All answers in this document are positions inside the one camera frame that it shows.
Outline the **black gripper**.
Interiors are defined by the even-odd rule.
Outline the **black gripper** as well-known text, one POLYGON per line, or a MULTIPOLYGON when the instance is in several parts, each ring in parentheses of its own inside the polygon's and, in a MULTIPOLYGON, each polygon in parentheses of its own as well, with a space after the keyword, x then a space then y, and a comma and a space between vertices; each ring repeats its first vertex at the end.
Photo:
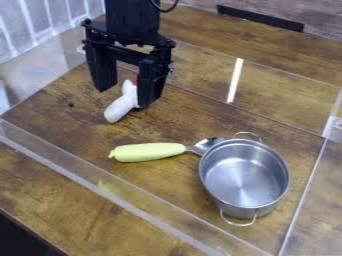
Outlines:
POLYGON ((118 84, 116 61, 139 64, 138 105, 147 108, 162 96, 176 46, 175 41, 159 33, 160 15, 171 12, 176 5, 164 9, 160 0, 104 0, 104 6, 103 21, 81 22, 93 86, 104 92, 118 84))

